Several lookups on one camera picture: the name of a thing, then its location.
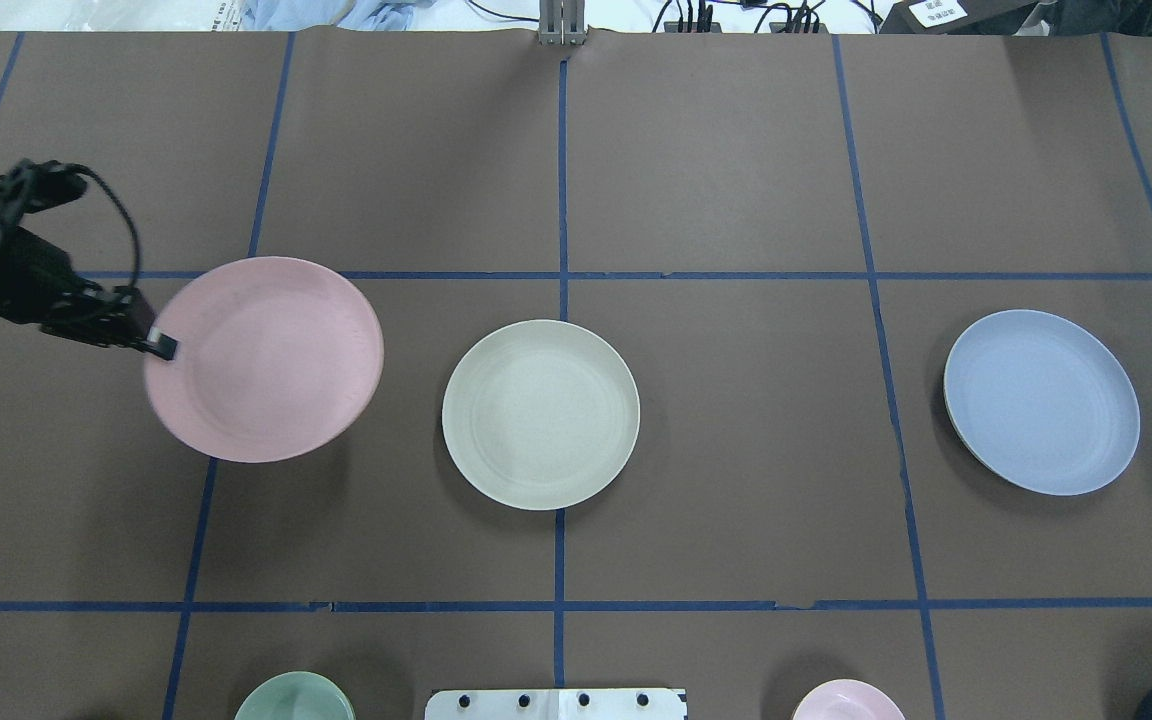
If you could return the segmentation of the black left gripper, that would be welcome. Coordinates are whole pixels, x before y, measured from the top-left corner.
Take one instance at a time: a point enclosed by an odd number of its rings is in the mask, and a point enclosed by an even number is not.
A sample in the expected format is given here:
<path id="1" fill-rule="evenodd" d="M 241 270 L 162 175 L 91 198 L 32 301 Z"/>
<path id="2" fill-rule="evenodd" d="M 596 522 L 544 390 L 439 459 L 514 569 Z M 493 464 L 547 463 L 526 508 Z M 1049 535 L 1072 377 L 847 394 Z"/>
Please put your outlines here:
<path id="1" fill-rule="evenodd" d="M 38 324 L 54 338 L 132 348 L 174 361 L 179 341 L 156 328 L 154 306 L 138 288 L 106 291 L 74 272 L 70 256 L 24 228 L 0 241 L 0 318 Z"/>

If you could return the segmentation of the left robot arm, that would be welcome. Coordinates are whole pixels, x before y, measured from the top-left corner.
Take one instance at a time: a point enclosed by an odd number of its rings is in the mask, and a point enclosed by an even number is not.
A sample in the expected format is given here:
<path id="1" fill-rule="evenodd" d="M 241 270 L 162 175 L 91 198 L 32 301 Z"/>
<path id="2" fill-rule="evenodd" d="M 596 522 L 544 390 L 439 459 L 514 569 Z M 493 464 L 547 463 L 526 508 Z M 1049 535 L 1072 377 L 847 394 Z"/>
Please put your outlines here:
<path id="1" fill-rule="evenodd" d="M 124 285 L 105 288 L 74 270 L 70 255 L 29 232 L 26 215 L 78 200 L 96 183 L 131 237 Z M 0 176 L 0 318 L 35 325 L 50 336 L 96 347 L 132 348 L 174 361 L 179 341 L 156 327 L 154 306 L 141 291 L 141 232 L 124 202 L 86 165 L 20 161 Z"/>

